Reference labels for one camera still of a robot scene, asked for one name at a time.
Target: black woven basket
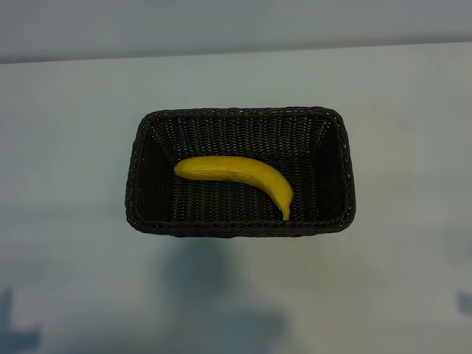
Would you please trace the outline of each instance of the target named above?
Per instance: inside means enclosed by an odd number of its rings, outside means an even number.
[[[174,175],[188,157],[265,162],[294,191],[290,221],[261,190]],[[175,236],[302,236],[338,232],[355,214],[353,170],[342,118],[320,107],[183,109],[141,122],[126,186],[126,215],[141,232]]]

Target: rectangular basket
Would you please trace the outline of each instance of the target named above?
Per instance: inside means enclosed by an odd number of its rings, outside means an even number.
[[[174,166],[194,156],[265,162],[294,191],[291,219],[261,190],[189,181]],[[355,214],[353,169],[341,116],[320,107],[157,111],[141,122],[126,185],[126,215],[141,232],[174,236],[303,236],[338,232]]]

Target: basket rim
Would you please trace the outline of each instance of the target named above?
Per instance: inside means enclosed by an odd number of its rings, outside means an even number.
[[[221,116],[222,113],[227,116],[242,116],[248,114],[262,114],[272,112],[278,117],[283,114],[292,113],[307,113],[311,116],[323,116],[323,119],[328,119],[334,122],[336,127],[336,141],[343,156],[343,187],[344,187],[344,208],[342,213],[337,218],[320,221],[276,221],[276,220],[261,220],[261,221],[161,221],[161,220],[146,220],[143,218],[139,210],[135,207],[136,194],[134,186],[139,176],[139,170],[135,167],[138,165],[142,148],[144,145],[145,134],[151,123],[157,119],[172,118],[172,114],[186,112],[198,112],[204,116]],[[191,109],[177,109],[177,110],[162,110],[147,114],[141,121],[136,133],[136,139],[133,143],[133,152],[131,154],[130,167],[128,171],[128,180],[126,182],[126,216],[127,220],[133,228],[141,232],[161,233],[162,235],[171,235],[178,229],[179,233],[186,232],[203,232],[206,228],[223,227],[228,231],[236,231],[240,228],[249,228],[252,231],[264,232],[268,230],[276,230],[281,233],[290,231],[293,228],[314,228],[319,229],[317,233],[324,232],[338,232],[347,228],[355,216],[355,192],[354,192],[354,178],[353,168],[350,158],[350,146],[347,132],[344,126],[342,117],[333,109],[315,107],[284,107],[284,108],[191,108]]]

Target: yellow banana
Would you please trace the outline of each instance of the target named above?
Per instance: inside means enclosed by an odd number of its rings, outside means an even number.
[[[177,176],[199,181],[235,181],[259,188],[271,197],[283,215],[290,218],[294,193],[284,176],[264,162],[235,156],[200,156],[180,161]]]

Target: wall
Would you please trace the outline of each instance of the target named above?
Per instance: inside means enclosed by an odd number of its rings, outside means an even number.
[[[4,0],[0,63],[472,39],[467,0]]]

